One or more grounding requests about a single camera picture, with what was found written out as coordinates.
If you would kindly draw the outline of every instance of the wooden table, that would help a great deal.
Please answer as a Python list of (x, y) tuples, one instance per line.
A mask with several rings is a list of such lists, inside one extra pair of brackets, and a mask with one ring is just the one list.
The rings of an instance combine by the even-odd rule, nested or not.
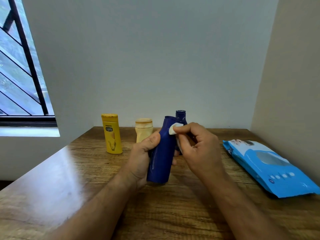
[[(210, 129), (221, 140), (263, 143), (246, 129)], [(121, 128), (123, 153), (106, 152), (94, 127), (0, 192), (0, 239), (44, 239), (74, 214), (126, 162), (134, 128)], [(223, 163), (238, 186), (297, 239), (320, 239), (320, 197), (270, 197), (224, 149)], [(182, 157), (164, 186), (146, 186), (130, 199), (115, 239), (233, 239), (206, 188)]]

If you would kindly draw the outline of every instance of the hand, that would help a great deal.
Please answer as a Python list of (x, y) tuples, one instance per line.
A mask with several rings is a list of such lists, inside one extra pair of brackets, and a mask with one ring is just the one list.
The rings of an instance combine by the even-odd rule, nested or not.
[[(161, 136), (159, 131), (157, 130), (142, 142), (134, 144), (126, 165), (121, 169), (121, 172), (124, 172), (130, 183), (135, 184), (136, 190), (146, 185), (150, 161), (148, 152), (160, 143)], [(175, 151), (174, 155), (179, 156), (179, 152)], [(173, 159), (172, 164), (176, 165), (176, 163), (176, 160)]]
[[(219, 139), (198, 123), (174, 127), (178, 134), (182, 155), (190, 170), (203, 182), (215, 180), (226, 172), (222, 165)], [(191, 132), (197, 144), (191, 146), (186, 133)]]

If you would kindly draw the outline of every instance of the blue package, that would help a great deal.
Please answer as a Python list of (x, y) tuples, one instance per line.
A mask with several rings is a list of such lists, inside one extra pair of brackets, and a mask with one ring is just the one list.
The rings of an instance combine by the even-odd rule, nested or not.
[(256, 141), (223, 141), (224, 148), (259, 184), (279, 198), (320, 194), (320, 188), (288, 160)]

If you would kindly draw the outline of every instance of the bottle cap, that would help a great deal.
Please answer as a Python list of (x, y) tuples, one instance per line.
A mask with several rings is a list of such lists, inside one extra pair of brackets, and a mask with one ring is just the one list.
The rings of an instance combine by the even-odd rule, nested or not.
[(150, 118), (139, 118), (136, 120), (136, 128), (147, 129), (153, 127), (152, 119)]
[(105, 122), (118, 122), (118, 115), (116, 113), (102, 113), (101, 118)]

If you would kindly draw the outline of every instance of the yellow bottle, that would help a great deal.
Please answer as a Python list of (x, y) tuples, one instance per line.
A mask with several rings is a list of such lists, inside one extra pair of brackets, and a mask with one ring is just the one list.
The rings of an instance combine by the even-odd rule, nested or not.
[(101, 118), (106, 138), (106, 151), (111, 154), (121, 154), (122, 146), (118, 115), (115, 113), (103, 113)]
[(152, 119), (140, 118), (136, 120), (137, 143), (142, 142), (142, 140), (150, 136), (152, 132), (153, 132)]

